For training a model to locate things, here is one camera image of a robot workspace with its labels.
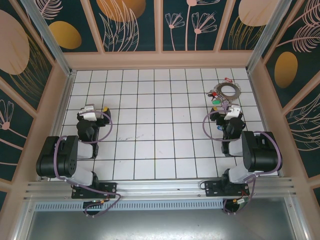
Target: flower illustration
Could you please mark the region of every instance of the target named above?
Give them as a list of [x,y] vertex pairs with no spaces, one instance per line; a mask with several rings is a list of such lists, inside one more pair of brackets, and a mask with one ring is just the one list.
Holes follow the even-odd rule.
[[199,12],[192,14],[192,25],[195,33],[194,50],[197,50],[198,34],[210,33],[217,30],[217,25],[214,25],[216,19],[215,13],[203,13],[199,18]]
[[181,13],[179,13],[179,14],[174,13],[174,14],[172,14],[172,16],[170,13],[167,13],[165,15],[165,20],[170,28],[172,47],[173,47],[173,51],[175,51],[176,49],[175,49],[175,44],[174,44],[174,38],[172,35],[172,29],[183,27],[185,25],[185,22],[183,21]]
[[[16,135],[18,135],[24,139],[27,139],[26,136],[23,136],[22,134],[14,131],[10,128],[10,122],[11,122],[12,116],[14,114],[14,109],[15,109],[15,105],[12,102],[8,101],[7,105],[6,105],[5,101],[3,99],[0,100],[0,130],[4,130],[4,131],[9,130]],[[23,150],[23,147],[15,145],[15,144],[8,142],[4,139],[0,138],[0,142],[7,144],[13,148]],[[0,164],[11,165],[11,163],[4,163],[4,162],[0,162]]]
[[196,5],[210,5],[210,4],[217,4],[220,0],[186,0],[186,3],[194,7]]

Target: gold circle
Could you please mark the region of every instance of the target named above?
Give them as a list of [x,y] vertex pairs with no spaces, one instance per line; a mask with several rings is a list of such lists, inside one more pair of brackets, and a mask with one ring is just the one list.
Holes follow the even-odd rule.
[[268,23],[279,0],[241,0],[239,18],[251,27],[264,26]]
[[146,0],[96,0],[100,10],[109,19],[116,22],[128,22],[131,18],[125,11],[122,2],[124,2],[128,12],[129,9],[133,11],[135,18],[139,18],[146,9]]
[[274,68],[275,83],[282,89],[288,87],[297,74],[298,60],[296,56],[289,52],[283,52],[277,59]]
[[0,69],[12,75],[21,74],[30,56],[28,35],[10,14],[0,10]]
[[81,36],[78,30],[65,21],[55,21],[49,25],[56,42],[65,49],[76,49],[81,45]]

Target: white grid mat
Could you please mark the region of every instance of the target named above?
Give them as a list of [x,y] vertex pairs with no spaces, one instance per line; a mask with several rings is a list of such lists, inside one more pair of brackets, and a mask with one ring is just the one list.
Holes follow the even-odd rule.
[[[221,176],[241,157],[225,157],[221,143],[208,139],[202,121],[211,110],[208,93],[225,78],[241,87],[241,105],[249,131],[263,131],[244,68],[78,71],[63,122],[62,135],[77,135],[77,112],[85,104],[109,107],[113,130],[99,143],[96,160],[79,160],[100,180],[152,180]],[[215,122],[207,124],[222,137]],[[109,126],[102,127],[102,137]]]

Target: red object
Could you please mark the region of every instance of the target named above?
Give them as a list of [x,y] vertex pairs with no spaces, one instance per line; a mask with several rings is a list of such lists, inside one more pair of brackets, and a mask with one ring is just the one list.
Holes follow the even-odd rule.
[[225,77],[224,80],[226,80],[228,83],[232,83],[232,79]]

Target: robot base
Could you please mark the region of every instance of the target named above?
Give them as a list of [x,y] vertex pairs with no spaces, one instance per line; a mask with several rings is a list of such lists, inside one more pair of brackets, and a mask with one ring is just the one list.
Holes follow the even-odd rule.
[[[99,182],[98,177],[95,173],[93,173],[93,181],[92,185],[88,186],[91,189],[99,190],[102,192],[108,192],[108,193],[116,193],[117,192],[117,183],[116,182]],[[86,190],[79,186],[72,186],[72,199],[105,199],[107,196]],[[114,199],[115,195],[109,195],[109,199]]]
[[209,180],[204,182],[205,195],[207,197],[242,196],[242,191],[250,195],[248,184],[235,184],[229,180],[229,169],[222,174],[219,180]]

